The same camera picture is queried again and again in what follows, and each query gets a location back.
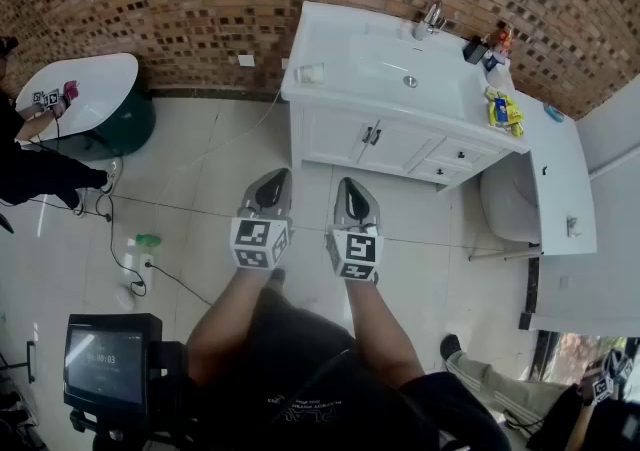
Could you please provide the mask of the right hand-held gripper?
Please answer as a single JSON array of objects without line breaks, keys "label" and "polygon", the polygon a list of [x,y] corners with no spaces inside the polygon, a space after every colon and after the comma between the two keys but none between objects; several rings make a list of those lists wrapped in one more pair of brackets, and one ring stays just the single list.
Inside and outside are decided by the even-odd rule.
[{"label": "right hand-held gripper", "polygon": [[384,246],[380,207],[374,196],[351,177],[344,177],[338,185],[333,223],[325,238],[337,277],[378,283]]}]

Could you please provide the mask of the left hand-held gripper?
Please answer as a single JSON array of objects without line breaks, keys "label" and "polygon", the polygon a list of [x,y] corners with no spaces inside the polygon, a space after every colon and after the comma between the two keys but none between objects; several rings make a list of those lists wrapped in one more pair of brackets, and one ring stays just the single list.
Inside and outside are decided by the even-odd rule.
[{"label": "left hand-held gripper", "polygon": [[231,221],[230,249],[238,268],[274,270],[292,236],[292,174],[268,172],[245,191]]}]

